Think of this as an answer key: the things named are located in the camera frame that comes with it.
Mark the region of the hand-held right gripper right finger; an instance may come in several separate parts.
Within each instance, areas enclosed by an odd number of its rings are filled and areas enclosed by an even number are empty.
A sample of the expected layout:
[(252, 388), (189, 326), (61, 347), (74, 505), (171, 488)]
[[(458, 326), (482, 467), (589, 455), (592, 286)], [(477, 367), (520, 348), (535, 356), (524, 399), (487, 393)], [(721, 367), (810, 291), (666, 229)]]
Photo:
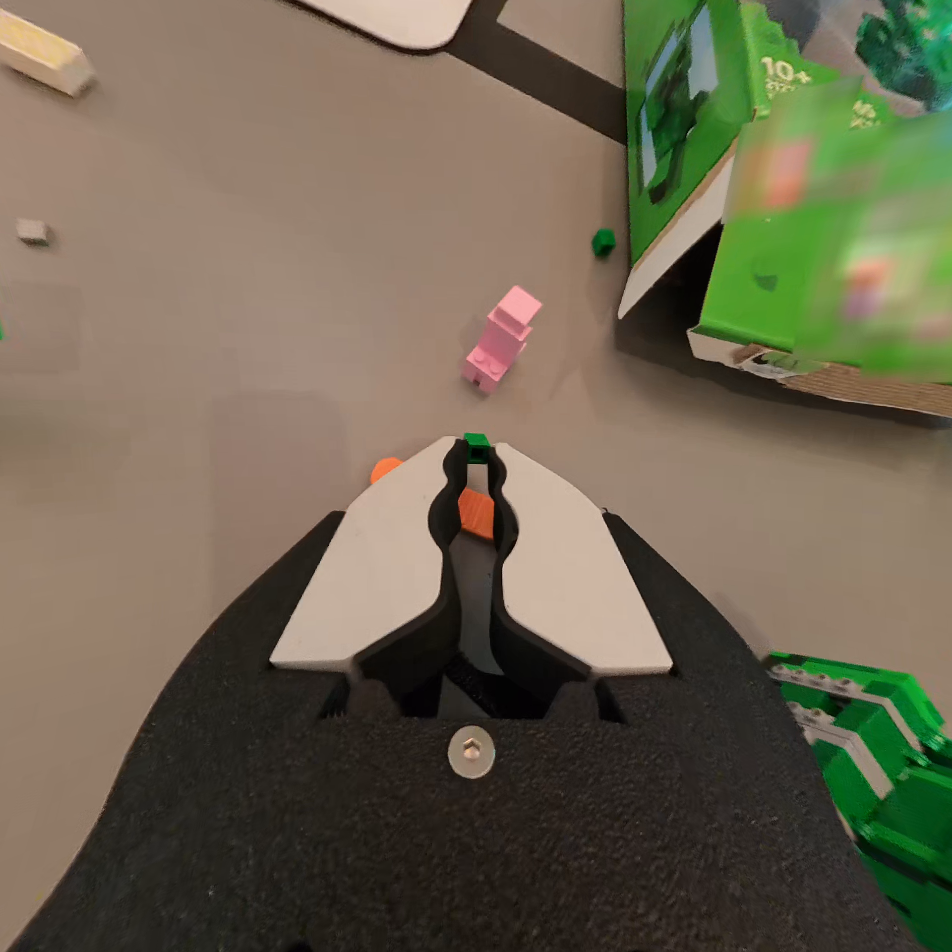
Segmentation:
[(565, 684), (668, 676), (674, 661), (601, 507), (507, 443), (487, 464), (494, 504), (489, 640), (545, 710)]

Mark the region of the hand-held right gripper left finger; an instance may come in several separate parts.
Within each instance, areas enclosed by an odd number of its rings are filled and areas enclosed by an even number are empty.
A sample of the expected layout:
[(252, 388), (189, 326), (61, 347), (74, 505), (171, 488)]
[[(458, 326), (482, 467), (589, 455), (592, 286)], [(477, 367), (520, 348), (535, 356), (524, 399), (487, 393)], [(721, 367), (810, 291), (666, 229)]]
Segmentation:
[(405, 716), (435, 718), (460, 650), (449, 550), (465, 486), (466, 442), (444, 436), (364, 490), (333, 531), (269, 663), (380, 682)]

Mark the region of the grey desk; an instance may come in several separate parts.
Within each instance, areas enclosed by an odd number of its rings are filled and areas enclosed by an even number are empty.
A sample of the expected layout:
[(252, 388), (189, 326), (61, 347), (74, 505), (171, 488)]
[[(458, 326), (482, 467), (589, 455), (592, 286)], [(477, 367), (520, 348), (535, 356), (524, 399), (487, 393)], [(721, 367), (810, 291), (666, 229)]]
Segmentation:
[[(2, 2), (2, 949), (209, 625), (372, 465), (481, 431), (621, 515), (754, 649), (950, 718), (950, 424), (620, 343), (622, 145), (286, 2)], [(15, 220), (49, 224), (50, 246)], [(541, 302), (491, 394), (462, 376)]]

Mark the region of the orange toy piece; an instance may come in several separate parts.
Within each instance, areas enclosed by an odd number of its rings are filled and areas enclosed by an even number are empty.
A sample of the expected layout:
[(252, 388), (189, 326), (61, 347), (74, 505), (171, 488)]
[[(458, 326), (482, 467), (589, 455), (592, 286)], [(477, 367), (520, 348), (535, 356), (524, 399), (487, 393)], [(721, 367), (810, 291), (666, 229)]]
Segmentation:
[[(396, 457), (379, 460), (371, 470), (370, 484), (375, 484), (401, 464), (402, 461)], [(462, 530), (484, 541), (493, 540), (494, 503), (489, 495), (468, 486), (459, 497), (459, 511)]]

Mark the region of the pink toy pig figure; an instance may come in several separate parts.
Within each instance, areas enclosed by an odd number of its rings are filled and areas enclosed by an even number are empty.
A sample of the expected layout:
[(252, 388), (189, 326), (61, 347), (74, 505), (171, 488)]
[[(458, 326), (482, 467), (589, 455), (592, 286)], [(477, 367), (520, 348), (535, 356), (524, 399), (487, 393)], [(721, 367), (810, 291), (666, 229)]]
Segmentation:
[(541, 302), (520, 286), (512, 287), (486, 316), (478, 343), (462, 365), (463, 378), (491, 394), (517, 362), (532, 332)]

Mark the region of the green brick build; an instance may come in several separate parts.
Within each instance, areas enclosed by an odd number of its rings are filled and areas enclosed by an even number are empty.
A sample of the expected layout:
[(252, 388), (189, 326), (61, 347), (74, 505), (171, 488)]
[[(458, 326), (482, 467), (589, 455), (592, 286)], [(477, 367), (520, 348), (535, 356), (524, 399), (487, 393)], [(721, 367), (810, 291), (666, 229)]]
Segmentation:
[(951, 949), (951, 741), (918, 680), (773, 652), (764, 660), (847, 835), (914, 937)]

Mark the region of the green cardboard toy box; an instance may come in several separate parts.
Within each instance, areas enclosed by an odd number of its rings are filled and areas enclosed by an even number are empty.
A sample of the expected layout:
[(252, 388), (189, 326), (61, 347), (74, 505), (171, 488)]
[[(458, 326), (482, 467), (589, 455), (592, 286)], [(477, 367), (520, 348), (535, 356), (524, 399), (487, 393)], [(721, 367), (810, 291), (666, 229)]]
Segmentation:
[(625, 2), (618, 340), (950, 419), (950, 2)]

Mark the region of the black strip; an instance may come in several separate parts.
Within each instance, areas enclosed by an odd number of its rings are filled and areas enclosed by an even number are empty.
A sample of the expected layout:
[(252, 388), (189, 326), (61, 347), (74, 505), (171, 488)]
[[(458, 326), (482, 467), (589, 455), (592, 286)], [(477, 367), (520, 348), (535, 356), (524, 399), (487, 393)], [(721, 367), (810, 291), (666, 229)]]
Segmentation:
[(445, 53), (622, 146), (625, 91), (499, 22), (505, 1), (474, 1)]

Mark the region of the white flat pad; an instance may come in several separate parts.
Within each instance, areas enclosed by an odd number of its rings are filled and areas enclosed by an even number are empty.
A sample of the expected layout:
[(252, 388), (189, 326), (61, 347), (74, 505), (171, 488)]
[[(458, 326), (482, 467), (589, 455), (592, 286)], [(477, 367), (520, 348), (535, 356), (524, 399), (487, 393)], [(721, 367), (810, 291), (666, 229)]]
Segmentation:
[(442, 50), (473, 1), (293, 1), (334, 23), (411, 54)]

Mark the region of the cream toy brick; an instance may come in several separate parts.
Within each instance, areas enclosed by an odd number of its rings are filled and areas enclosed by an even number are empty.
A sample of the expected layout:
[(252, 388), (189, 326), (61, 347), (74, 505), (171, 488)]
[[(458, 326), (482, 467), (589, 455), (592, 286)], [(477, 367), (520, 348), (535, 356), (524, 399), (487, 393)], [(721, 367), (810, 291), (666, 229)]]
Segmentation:
[(69, 97), (78, 96), (95, 78), (78, 45), (5, 9), (1, 10), (1, 63)]

